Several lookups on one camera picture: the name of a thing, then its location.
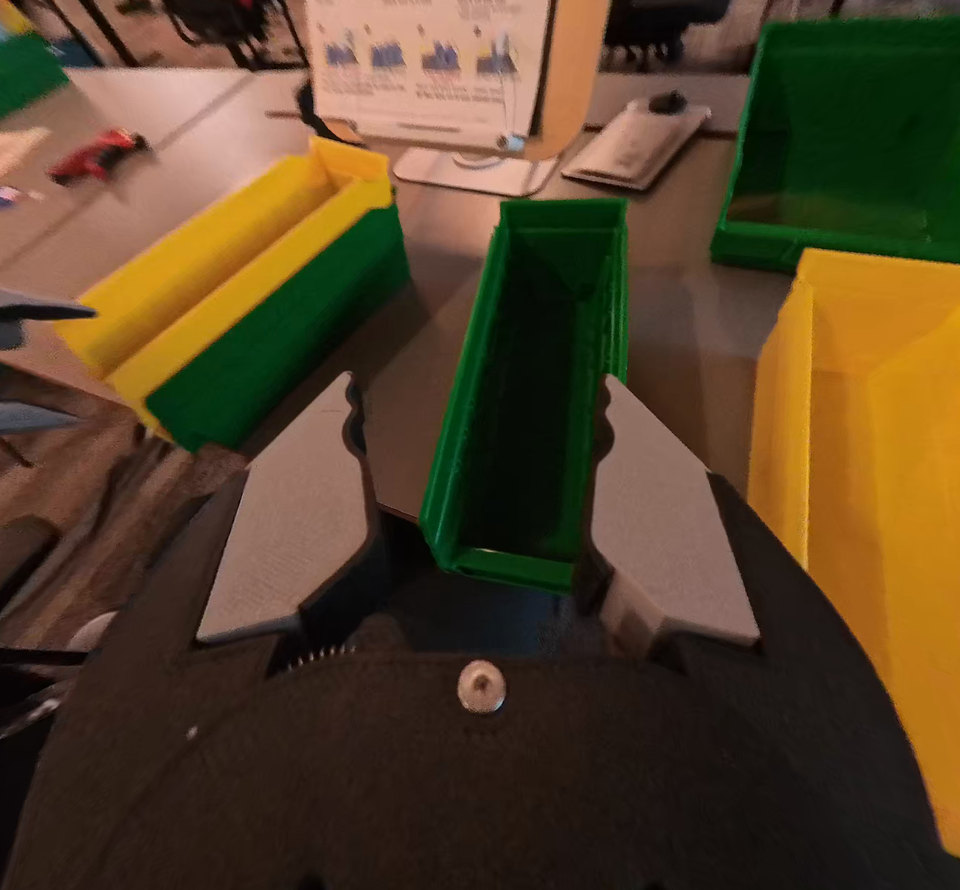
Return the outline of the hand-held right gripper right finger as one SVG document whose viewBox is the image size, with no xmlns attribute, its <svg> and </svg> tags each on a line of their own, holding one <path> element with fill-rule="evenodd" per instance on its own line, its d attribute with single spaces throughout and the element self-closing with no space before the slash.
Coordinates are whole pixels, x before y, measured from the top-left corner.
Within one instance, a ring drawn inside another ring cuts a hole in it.
<svg viewBox="0 0 960 890">
<path fill-rule="evenodd" d="M 612 645 L 650 656 L 678 635 L 761 639 L 711 474 L 616 376 L 602 376 L 580 596 Z"/>
</svg>

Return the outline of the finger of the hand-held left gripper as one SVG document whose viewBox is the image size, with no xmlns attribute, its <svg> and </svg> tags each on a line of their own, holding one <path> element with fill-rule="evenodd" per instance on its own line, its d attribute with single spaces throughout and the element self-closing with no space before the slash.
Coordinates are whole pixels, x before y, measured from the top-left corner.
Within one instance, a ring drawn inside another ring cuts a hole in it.
<svg viewBox="0 0 960 890">
<path fill-rule="evenodd" d="M 2 288 L 1 350 L 13 351 L 23 346 L 28 322 L 90 320 L 97 315 L 95 309 L 76 301 L 29 296 Z"/>
<path fill-rule="evenodd" d="M 51 429 L 70 428 L 78 416 L 16 400 L 1 400 L 1 434 L 18 435 Z"/>
</svg>

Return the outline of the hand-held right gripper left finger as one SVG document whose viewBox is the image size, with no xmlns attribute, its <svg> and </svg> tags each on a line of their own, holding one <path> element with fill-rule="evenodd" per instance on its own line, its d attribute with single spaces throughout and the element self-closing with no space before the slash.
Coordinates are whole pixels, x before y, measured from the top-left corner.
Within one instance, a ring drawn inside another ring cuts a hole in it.
<svg viewBox="0 0 960 890">
<path fill-rule="evenodd" d="M 345 644 L 387 596 L 387 547 L 345 371 L 248 465 L 198 622 L 200 644 Z"/>
</svg>

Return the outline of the white paper sheets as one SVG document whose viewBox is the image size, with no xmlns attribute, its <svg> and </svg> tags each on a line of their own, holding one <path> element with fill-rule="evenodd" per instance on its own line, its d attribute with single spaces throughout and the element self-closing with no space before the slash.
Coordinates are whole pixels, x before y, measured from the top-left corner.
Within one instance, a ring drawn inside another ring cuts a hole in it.
<svg viewBox="0 0 960 890">
<path fill-rule="evenodd" d="M 21 130 L 4 130 L 1 138 L 1 179 L 13 173 L 36 149 L 51 135 L 45 127 L 33 127 Z"/>
</svg>

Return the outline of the red black hand tool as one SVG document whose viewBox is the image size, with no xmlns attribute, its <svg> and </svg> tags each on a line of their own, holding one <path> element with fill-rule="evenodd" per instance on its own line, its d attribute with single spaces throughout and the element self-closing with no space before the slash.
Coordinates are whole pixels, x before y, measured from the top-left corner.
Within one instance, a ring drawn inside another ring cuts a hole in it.
<svg viewBox="0 0 960 890">
<path fill-rule="evenodd" d="M 106 183 L 126 158 L 150 149 L 149 141 L 142 134 L 112 128 L 52 164 L 46 176 L 60 187 L 70 187 L 86 179 Z"/>
</svg>

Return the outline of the large yellow plastic bin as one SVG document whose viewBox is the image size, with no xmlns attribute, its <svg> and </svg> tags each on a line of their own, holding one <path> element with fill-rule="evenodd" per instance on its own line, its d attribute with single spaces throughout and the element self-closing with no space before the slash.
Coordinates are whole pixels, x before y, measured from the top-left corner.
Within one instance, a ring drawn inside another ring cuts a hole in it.
<svg viewBox="0 0 960 890">
<path fill-rule="evenodd" d="M 802 253 L 757 364 L 748 500 L 870 657 L 957 857 L 958 265 Z"/>
</svg>

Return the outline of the green storage crate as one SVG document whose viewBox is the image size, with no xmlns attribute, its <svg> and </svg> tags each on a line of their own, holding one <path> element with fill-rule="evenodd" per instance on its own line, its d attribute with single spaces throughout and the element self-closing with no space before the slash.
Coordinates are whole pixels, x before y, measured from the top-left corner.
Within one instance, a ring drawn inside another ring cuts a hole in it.
<svg viewBox="0 0 960 890">
<path fill-rule="evenodd" d="M 69 85 L 50 45 L 38 33 L 10 35 L 1 42 L 1 119 Z"/>
</svg>

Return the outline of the white stand base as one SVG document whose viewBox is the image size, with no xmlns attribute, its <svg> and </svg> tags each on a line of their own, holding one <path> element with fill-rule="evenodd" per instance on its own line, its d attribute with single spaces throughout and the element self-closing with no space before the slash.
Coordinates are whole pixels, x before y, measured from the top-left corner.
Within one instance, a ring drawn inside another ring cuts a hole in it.
<svg viewBox="0 0 960 890">
<path fill-rule="evenodd" d="M 410 147 L 394 162 L 392 173 L 403 183 L 521 199 L 542 190 L 559 161 L 558 156 L 529 161 Z"/>
</svg>

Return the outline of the large green plastic bin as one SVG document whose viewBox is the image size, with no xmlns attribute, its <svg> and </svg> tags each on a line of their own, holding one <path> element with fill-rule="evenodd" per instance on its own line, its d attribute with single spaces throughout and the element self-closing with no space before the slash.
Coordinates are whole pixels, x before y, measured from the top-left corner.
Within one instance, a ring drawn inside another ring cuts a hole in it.
<svg viewBox="0 0 960 890">
<path fill-rule="evenodd" d="M 714 263 L 793 275 L 808 248 L 959 260 L 959 18 L 763 27 Z"/>
</svg>

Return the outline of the instruction sheet on stand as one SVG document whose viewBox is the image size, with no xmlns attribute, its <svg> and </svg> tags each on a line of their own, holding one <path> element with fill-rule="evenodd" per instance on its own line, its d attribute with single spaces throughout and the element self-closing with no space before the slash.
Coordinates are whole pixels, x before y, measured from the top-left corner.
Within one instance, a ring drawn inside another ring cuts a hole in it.
<svg viewBox="0 0 960 890">
<path fill-rule="evenodd" d="M 555 0 L 548 55 L 544 59 L 541 98 L 536 130 L 527 138 L 524 152 L 507 154 L 494 149 L 448 146 L 403 139 L 363 137 L 361 140 L 395 140 L 451 152 L 516 157 L 540 161 L 556 156 L 580 131 L 591 102 L 611 0 Z"/>
</svg>

